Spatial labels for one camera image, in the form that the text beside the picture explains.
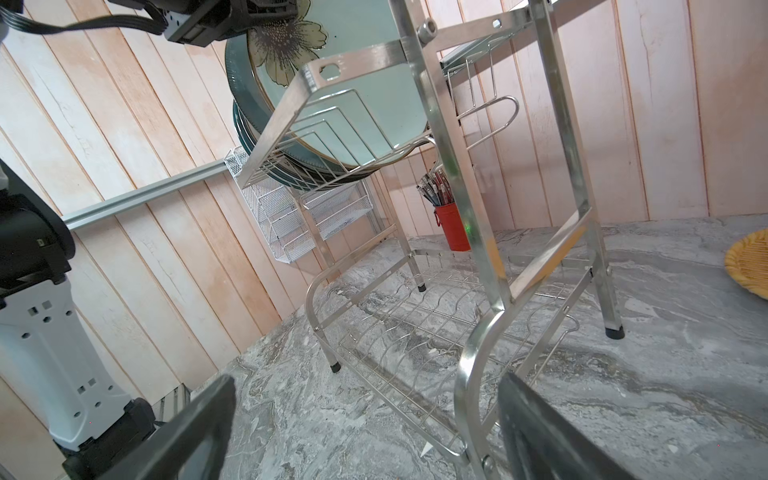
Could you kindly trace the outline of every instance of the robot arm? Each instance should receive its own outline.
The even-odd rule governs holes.
[[[110,1],[150,18],[46,25],[21,15],[23,0],[0,0],[0,43],[8,27],[38,35],[122,27],[204,47],[298,14],[297,0]],[[86,336],[66,277],[73,256],[65,223],[0,160],[0,348],[39,397],[70,479],[90,480],[152,434],[154,414],[114,382]]]
[[[154,414],[110,377],[78,319],[69,229],[0,170],[0,348],[39,398],[70,478],[96,478],[154,431]]]

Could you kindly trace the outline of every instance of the woven basket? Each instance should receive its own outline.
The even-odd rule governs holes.
[[[768,229],[734,243],[725,254],[725,270],[739,285],[768,300]]]

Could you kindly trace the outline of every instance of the rubber foot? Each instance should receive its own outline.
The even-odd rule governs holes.
[[[612,340],[621,340],[624,338],[624,326],[621,326],[618,330],[605,329],[605,336]]]

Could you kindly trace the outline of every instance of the flower pattern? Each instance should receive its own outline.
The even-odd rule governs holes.
[[[253,68],[266,65],[266,73],[287,87],[296,71],[317,57],[313,50],[326,44],[323,26],[304,20],[310,0],[299,0],[299,14],[289,21],[276,21],[248,31],[248,53]]]

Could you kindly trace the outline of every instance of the chopsticks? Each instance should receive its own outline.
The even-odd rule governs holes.
[[[448,178],[445,177],[442,170],[428,172],[424,175],[416,185],[416,190],[429,200],[433,207],[443,207],[453,203],[451,184],[448,183]]]

